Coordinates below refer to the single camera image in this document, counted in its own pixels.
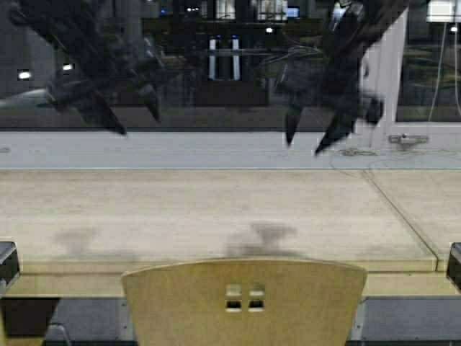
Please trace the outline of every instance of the glass pane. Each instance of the glass pane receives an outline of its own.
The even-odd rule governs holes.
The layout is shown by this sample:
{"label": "glass pane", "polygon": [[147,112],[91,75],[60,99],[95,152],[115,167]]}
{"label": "glass pane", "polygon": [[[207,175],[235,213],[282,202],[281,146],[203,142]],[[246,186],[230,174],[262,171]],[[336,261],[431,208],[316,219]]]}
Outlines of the glass pane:
{"label": "glass pane", "polygon": [[[153,119],[136,85],[99,92],[128,130],[283,131],[285,114],[301,106],[299,130],[323,131],[333,113],[319,106],[318,85],[311,80],[326,59],[301,47],[321,35],[323,3],[308,13],[316,8],[312,1],[106,1],[97,27],[110,49],[131,62],[150,52],[165,68],[161,74],[152,73],[150,65],[142,70],[155,86],[162,122]],[[289,6],[299,9],[297,18],[287,18]],[[84,34],[91,42],[90,27]],[[30,92],[27,104],[34,105],[38,96],[45,97],[37,90],[56,75],[82,81],[88,66],[82,68],[32,30],[13,26],[7,6],[0,8],[0,37],[6,47],[0,49],[0,130],[101,128],[72,107],[58,112],[46,100],[39,107],[2,109],[2,100],[22,102],[17,95],[24,92]],[[130,54],[122,49],[124,41],[130,42]],[[289,49],[295,45],[293,55]]]}
{"label": "glass pane", "polygon": [[461,35],[457,35],[456,69],[454,25],[427,22],[427,13],[426,1],[411,2],[396,120],[458,122],[461,107],[457,105],[456,91],[459,95]]}

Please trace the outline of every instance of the desk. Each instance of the desk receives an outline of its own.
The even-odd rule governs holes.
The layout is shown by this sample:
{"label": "desk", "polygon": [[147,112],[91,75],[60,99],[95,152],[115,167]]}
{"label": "desk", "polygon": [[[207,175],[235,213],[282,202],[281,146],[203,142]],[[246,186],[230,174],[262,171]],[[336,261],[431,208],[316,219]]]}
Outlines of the desk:
{"label": "desk", "polygon": [[448,239],[432,248],[364,171],[2,171],[0,209],[22,263],[8,297],[121,297],[126,270],[255,255],[359,265],[365,296],[457,294],[437,272]]}
{"label": "desk", "polygon": [[372,179],[433,249],[447,270],[449,246],[461,239],[461,171],[373,171]]}

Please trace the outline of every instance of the chair backrest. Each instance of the chair backrest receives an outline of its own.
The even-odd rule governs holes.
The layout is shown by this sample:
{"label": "chair backrest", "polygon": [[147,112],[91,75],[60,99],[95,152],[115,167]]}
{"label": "chair backrest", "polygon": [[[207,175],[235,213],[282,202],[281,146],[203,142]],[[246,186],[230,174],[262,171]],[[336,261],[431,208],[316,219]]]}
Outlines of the chair backrest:
{"label": "chair backrest", "polygon": [[344,346],[365,270],[306,259],[214,259],[122,276],[140,346]]}

